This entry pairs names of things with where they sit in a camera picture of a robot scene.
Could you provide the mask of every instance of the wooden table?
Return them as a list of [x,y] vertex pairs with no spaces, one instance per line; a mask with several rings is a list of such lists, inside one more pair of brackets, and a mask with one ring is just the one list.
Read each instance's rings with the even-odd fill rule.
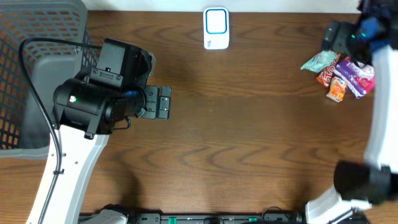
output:
[[[90,12],[106,37],[156,56],[151,85],[173,88],[168,121],[115,131],[94,169],[82,212],[109,203],[165,213],[300,209],[333,183],[339,159],[360,161],[373,96],[328,99],[300,71],[332,20],[356,15],[231,13],[226,50],[203,48],[202,13]],[[0,160],[0,223],[24,223],[45,161]],[[397,203],[369,211],[396,223]]]

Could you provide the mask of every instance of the gray plastic basket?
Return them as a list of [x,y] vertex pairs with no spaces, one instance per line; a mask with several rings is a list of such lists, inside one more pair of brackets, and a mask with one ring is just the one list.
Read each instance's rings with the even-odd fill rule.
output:
[[[0,158],[44,159],[49,130],[18,64],[17,50],[29,37],[91,44],[87,9],[80,0],[0,1]],[[25,65],[46,110],[51,114],[57,86],[84,66],[95,66],[98,53],[52,42],[32,42]]]

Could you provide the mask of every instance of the white wall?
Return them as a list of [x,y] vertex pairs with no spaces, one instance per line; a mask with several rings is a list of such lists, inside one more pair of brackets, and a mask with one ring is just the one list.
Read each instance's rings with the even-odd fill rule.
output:
[[201,12],[224,6],[231,12],[356,13],[359,0],[83,0],[89,10]]

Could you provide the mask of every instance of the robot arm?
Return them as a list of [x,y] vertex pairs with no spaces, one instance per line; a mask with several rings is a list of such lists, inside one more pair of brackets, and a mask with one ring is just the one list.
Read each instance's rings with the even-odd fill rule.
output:
[[334,186],[306,204],[309,224],[338,223],[398,194],[398,1],[363,1],[360,10],[356,26],[332,23],[323,47],[374,66],[376,94],[364,164],[339,162]]
[[[52,189],[57,166],[52,139],[27,224],[77,223],[91,173],[115,123],[129,121],[129,116],[169,118],[171,88],[162,87],[160,92],[159,87],[146,85],[154,62],[154,56],[145,50],[106,39],[97,67],[55,90],[53,127],[62,150],[60,173]],[[88,82],[82,80],[85,76],[90,77]],[[127,223],[128,215],[109,211],[101,212],[100,222],[91,222]]]

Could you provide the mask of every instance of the snack bag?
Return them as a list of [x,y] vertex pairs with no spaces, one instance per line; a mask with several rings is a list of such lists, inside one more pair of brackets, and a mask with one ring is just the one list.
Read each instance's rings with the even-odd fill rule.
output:
[[337,62],[340,58],[340,53],[336,53],[337,58],[331,63],[331,65],[327,66],[326,68],[322,69],[321,74],[316,77],[317,81],[323,84],[325,87],[329,87],[331,76],[336,69]]
[[301,70],[307,69],[319,73],[322,69],[333,63],[334,59],[336,58],[337,54],[334,53],[334,51],[322,51],[305,63],[301,67]]
[[374,68],[358,62],[356,66],[350,60],[344,60],[336,66],[335,74],[342,78],[356,98],[360,98],[373,90],[375,86]]
[[331,79],[330,91],[326,95],[337,103],[343,101],[344,94],[346,93],[347,83],[339,77]]

